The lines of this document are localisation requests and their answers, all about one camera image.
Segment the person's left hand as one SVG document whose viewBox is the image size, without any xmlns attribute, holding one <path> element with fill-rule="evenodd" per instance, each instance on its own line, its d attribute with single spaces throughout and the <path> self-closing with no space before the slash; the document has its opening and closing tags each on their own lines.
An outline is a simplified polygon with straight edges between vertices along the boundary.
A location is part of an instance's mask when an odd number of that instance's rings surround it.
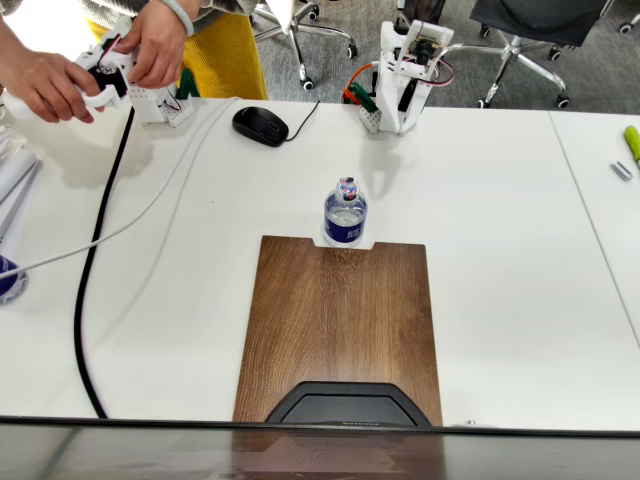
<svg viewBox="0 0 640 480">
<path fill-rule="evenodd" d="M 149 2 L 134 19 L 128 34 L 115 51 L 137 51 L 129 82 L 142 88 L 159 89 L 180 76 L 186 29 L 178 15 L 162 1 Z"/>
</svg>

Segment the person's right hand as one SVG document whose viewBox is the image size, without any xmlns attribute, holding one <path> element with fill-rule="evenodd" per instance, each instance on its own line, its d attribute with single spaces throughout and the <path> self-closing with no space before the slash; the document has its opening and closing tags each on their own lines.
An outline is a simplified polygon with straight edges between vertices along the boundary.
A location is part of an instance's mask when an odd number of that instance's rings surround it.
<svg viewBox="0 0 640 480">
<path fill-rule="evenodd" d="M 49 123 L 73 118 L 92 123 L 81 91 L 88 96 L 101 93 L 94 77 L 74 62 L 25 48 L 1 58 L 1 85 Z"/>
</svg>

